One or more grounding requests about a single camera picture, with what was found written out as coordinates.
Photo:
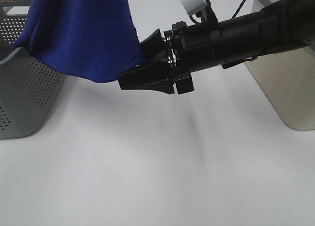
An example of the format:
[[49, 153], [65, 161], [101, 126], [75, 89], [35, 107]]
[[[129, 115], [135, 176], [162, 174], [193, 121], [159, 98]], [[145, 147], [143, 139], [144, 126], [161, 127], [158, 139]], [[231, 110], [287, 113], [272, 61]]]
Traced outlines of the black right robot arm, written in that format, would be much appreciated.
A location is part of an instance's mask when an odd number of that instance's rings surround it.
[[177, 22], [142, 41], [145, 62], [118, 76], [121, 89], [184, 94], [194, 90], [193, 72], [227, 69], [315, 41], [315, 0], [279, 0], [222, 22], [207, 6], [199, 17], [200, 23]]

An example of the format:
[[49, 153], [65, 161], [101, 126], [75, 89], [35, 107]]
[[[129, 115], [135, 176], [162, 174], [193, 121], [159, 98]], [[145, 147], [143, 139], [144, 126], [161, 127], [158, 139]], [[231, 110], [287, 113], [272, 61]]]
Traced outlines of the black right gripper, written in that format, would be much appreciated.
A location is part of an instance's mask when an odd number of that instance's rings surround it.
[[[165, 31], [164, 38], [156, 29], [140, 43], [144, 63], [118, 75], [122, 90], [150, 90], [173, 93], [173, 82], [178, 94], [194, 91], [191, 73], [223, 63], [223, 38], [220, 30], [206, 24], [187, 26], [183, 21]], [[176, 65], [170, 69], [167, 47]]]

